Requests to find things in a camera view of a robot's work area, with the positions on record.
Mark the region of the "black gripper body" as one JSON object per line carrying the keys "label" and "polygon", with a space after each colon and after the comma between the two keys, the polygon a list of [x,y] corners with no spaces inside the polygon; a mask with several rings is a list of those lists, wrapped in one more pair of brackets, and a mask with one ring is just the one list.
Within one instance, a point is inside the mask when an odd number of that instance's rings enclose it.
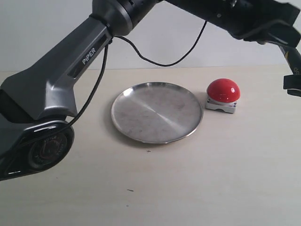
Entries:
{"label": "black gripper body", "polygon": [[301,10],[276,0],[171,0],[170,4],[244,40],[256,27],[269,22],[294,25]]}

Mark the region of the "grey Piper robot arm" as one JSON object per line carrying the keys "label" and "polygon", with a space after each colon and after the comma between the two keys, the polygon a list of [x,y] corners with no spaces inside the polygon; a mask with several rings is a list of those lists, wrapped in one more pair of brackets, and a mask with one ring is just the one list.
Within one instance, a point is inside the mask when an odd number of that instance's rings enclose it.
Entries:
{"label": "grey Piper robot arm", "polygon": [[[155,0],[95,0],[89,17],[41,59],[0,86],[0,178],[9,180],[57,165],[74,141],[73,87],[113,38],[122,39]],[[171,4],[227,31],[233,38],[296,48],[301,10],[276,0],[173,0]]]}

